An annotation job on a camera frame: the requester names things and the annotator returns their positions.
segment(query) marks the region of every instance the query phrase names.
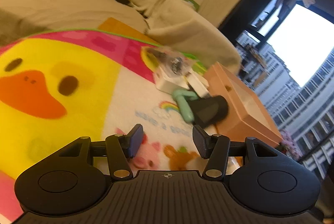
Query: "orange cardboard box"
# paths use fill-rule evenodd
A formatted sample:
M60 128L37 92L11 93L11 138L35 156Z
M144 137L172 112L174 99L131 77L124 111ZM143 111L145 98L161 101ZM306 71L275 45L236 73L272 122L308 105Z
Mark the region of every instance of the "orange cardboard box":
M216 62L204 74L212 96L221 95L228 102L228 116L216 124L218 133L231 141L244 142L246 137L256 137L276 147L281 141L274 121L258 96L238 77Z

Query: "mint green object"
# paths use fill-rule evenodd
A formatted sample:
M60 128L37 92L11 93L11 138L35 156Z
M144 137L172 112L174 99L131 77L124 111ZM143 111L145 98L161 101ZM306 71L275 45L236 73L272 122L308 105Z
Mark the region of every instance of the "mint green object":
M186 123L192 123L195 120L194 114L191 111L186 98L190 101L194 101L198 99L198 96L193 91L183 91L178 89L172 94L173 100L177 102L179 106L181 116L183 117Z

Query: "cartoon bear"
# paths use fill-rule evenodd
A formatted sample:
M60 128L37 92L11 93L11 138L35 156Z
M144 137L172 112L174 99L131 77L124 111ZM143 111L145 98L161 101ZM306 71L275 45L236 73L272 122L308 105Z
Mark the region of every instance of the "cartoon bear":
M178 151L171 145L164 147L164 154L169 158L170 170L187 170L186 164L199 157L197 152L188 152L186 147L180 147Z

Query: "duck eye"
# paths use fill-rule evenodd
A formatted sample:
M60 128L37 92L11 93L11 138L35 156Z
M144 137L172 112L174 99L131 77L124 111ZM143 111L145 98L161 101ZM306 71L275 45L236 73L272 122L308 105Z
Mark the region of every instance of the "duck eye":
M5 71L12 71L14 70L15 68L17 68L19 65L21 65L22 63L22 59L21 58L17 58L17 59L14 59L12 62L10 62L6 68L5 68Z
M64 77L58 86L58 91L61 95L70 96L78 87L79 81L74 76Z

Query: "sky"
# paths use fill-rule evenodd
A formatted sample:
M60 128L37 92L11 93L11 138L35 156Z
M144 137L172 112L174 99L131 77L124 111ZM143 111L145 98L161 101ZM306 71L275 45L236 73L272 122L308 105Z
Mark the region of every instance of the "sky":
M259 32L269 30L276 20L274 15ZM296 5L268 43L285 62L290 75L304 86L334 47L333 31L334 24Z

